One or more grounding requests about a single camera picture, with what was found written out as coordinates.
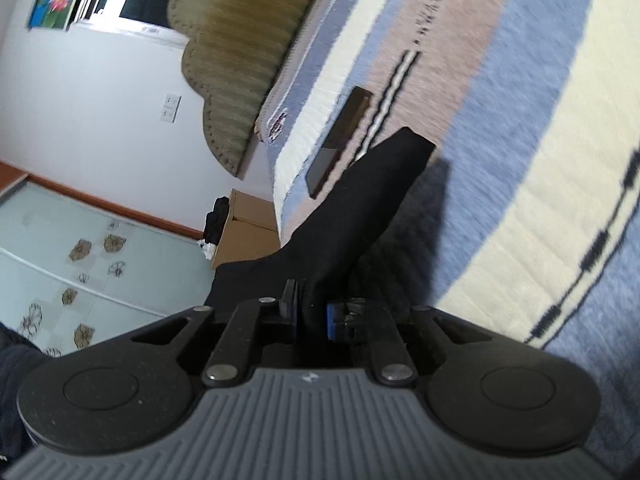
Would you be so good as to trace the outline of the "black pants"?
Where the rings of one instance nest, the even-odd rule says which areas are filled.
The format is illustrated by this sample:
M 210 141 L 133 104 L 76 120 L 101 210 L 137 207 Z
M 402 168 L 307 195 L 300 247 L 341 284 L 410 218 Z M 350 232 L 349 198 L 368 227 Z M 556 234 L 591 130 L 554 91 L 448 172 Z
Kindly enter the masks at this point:
M 303 283 L 302 306 L 311 316 L 316 288 L 358 262 L 390 225 L 435 144 L 404 127 L 346 169 L 326 199 L 277 252 L 218 266 L 204 304 L 230 313 L 242 301 L 278 298 L 287 281 Z

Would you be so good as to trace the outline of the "glass sliding wardrobe door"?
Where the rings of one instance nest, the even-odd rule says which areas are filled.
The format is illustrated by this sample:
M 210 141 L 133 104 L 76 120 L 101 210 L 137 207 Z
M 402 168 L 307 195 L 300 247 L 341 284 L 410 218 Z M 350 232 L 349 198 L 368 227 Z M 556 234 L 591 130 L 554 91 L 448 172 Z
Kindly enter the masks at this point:
M 193 240 L 25 183 L 1 200 L 1 321 L 64 356 L 201 304 Z

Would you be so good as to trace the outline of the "black smartphone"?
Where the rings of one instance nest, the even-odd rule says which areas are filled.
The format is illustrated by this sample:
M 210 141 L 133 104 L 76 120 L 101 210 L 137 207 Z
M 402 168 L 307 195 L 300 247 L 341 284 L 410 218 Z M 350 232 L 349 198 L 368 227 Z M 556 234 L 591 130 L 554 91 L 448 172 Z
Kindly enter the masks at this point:
M 367 111 L 372 92 L 361 87 L 352 88 L 340 114 L 334 120 L 331 129 L 314 156 L 306 173 L 306 185 L 309 196 L 314 200 L 329 179 L 329 175 L 340 160 L 360 120 Z

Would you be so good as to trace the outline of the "striped blue bed blanket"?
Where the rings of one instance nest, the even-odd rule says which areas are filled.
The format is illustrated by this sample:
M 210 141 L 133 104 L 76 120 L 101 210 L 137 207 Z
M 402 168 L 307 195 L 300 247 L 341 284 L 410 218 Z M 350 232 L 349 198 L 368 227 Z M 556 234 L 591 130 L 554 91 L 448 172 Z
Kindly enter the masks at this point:
M 433 306 L 571 360 L 602 396 L 588 452 L 639 457 L 639 0 L 316 0 L 255 130 L 282 240 L 353 88 L 337 165 L 408 127 L 436 150 L 368 253 Z

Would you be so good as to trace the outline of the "green upholstered headboard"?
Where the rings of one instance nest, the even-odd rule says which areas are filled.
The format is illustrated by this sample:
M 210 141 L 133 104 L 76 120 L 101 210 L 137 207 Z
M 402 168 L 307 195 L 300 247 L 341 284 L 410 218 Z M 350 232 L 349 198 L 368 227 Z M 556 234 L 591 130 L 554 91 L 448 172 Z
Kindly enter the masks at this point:
M 209 151 L 232 176 L 312 0 L 169 0 L 169 25 L 188 42 L 181 70 L 204 100 Z

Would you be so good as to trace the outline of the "black clothes in box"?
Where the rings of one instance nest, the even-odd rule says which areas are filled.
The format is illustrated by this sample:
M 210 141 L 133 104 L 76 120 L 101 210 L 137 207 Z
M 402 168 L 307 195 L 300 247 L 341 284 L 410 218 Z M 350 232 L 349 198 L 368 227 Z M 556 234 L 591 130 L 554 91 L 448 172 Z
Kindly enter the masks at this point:
M 205 244 L 218 245 L 224 232 L 230 211 L 230 200 L 227 196 L 218 197 L 213 209 L 206 214 L 205 226 L 202 234 L 202 241 Z

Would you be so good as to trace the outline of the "brown cardboard box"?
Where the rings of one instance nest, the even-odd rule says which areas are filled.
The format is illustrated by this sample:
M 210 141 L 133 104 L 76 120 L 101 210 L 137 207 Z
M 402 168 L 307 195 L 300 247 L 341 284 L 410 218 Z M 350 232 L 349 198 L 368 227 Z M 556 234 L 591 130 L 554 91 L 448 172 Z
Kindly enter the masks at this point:
M 264 258 L 280 247 L 273 203 L 233 190 L 230 211 L 213 255 L 212 268 L 216 270 L 225 263 Z

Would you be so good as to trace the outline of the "white wall switch pair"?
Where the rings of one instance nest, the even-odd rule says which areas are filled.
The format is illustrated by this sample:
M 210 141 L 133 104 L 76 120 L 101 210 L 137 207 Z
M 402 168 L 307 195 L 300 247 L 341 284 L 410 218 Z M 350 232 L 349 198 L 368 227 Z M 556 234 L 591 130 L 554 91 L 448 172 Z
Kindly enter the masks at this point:
M 160 120 L 173 124 L 177 117 L 177 112 L 181 102 L 181 96 L 178 94 L 167 93 L 163 102 L 162 111 L 160 112 Z

